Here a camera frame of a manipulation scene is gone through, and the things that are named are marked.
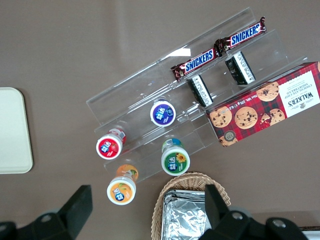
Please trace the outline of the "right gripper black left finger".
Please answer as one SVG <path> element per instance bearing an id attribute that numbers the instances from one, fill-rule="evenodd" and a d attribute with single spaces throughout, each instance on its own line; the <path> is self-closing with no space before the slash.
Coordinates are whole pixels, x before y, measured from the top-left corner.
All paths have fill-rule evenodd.
<path id="1" fill-rule="evenodd" d="M 56 212 L 46 212 L 17 230 L 18 240 L 74 240 L 93 210 L 92 187 L 82 185 Z"/>

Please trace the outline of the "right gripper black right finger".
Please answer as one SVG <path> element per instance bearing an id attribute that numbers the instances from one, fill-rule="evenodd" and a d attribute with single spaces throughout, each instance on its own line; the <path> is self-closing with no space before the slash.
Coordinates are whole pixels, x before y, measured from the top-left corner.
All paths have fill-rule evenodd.
<path id="1" fill-rule="evenodd" d="M 230 210 L 213 184 L 205 186 L 205 212 L 211 228 L 204 240 L 264 240 L 265 226 L 241 210 Z"/>

